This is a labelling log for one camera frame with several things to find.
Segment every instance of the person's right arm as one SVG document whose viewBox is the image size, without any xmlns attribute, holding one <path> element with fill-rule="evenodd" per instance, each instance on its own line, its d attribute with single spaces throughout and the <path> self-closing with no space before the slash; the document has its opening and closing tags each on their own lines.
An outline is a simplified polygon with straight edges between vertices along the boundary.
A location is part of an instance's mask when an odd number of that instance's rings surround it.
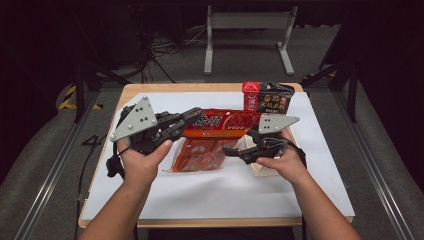
<svg viewBox="0 0 424 240">
<path fill-rule="evenodd" d="M 282 134 L 290 139 L 286 130 Z M 292 184 L 314 239 L 360 239 L 352 225 L 309 174 L 293 147 L 287 147 L 279 159 L 258 158 L 257 163 L 277 170 Z"/>
</svg>

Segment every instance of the person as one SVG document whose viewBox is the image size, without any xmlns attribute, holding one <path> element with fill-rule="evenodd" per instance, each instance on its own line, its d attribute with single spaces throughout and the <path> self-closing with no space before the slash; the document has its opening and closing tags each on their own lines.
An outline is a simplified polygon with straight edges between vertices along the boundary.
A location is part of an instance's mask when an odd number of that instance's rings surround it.
<svg viewBox="0 0 424 240">
<path fill-rule="evenodd" d="M 283 130 L 282 135 L 290 139 L 290 134 L 287 130 Z M 153 153 L 144 156 L 137 151 L 128 149 L 124 140 L 118 141 L 118 151 L 123 152 L 121 157 L 125 167 L 125 179 L 80 235 L 79 239 L 131 238 L 134 224 L 143 209 L 151 185 L 157 176 L 158 165 L 168 154 L 171 146 L 172 141 L 168 140 Z M 360 239 L 352 225 L 309 174 L 295 149 L 288 146 L 279 159 L 261 157 L 257 159 L 257 163 L 275 169 L 291 183 L 313 239 Z M 222 237 L 208 237 L 206 234 L 207 232 L 202 232 L 202 236 L 199 239 L 224 239 Z"/>
</svg>

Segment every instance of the snack bag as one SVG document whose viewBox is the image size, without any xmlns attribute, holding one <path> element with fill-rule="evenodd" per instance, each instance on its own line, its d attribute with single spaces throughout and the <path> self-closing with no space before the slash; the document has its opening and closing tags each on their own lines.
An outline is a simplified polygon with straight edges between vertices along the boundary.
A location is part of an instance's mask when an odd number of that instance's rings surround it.
<svg viewBox="0 0 424 240">
<path fill-rule="evenodd" d="M 202 117 L 183 131 L 186 139 L 176 151 L 170 172 L 220 169 L 222 147 L 236 148 L 239 139 L 258 125 L 261 114 L 231 109 L 204 109 Z"/>
<path fill-rule="evenodd" d="M 244 82 L 244 110 L 286 114 L 295 90 L 292 86 L 268 82 Z"/>
</svg>

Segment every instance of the person's left hand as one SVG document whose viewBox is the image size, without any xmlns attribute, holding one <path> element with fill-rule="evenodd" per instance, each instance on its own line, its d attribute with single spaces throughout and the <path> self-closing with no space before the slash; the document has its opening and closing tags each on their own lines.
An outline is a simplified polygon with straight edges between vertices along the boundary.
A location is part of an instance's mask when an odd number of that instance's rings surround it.
<svg viewBox="0 0 424 240">
<path fill-rule="evenodd" d="M 124 184 L 135 188 L 138 188 L 140 184 L 151 184 L 158 174 L 158 165 L 168 154 L 171 146 L 172 141 L 167 140 L 154 152 L 145 156 L 131 148 L 127 149 L 128 144 L 125 139 L 119 140 L 118 152 L 122 153 L 121 158 L 125 169 Z"/>
</svg>

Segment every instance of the white metal frame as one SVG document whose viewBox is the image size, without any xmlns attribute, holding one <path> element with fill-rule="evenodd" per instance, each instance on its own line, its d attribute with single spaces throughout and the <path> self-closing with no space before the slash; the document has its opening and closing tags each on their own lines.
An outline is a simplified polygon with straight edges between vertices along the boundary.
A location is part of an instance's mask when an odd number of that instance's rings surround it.
<svg viewBox="0 0 424 240">
<path fill-rule="evenodd" d="M 277 42 L 278 51 L 283 60 L 287 75 L 293 75 L 294 70 L 287 54 L 287 44 L 296 19 L 297 7 L 292 7 L 291 12 L 275 13 L 250 13 L 250 12 L 212 12 L 208 6 L 207 16 L 207 47 L 205 57 L 205 75 L 212 74 L 213 42 L 212 29 L 234 29 L 234 28 L 273 28 L 284 29 L 283 41 Z"/>
</svg>

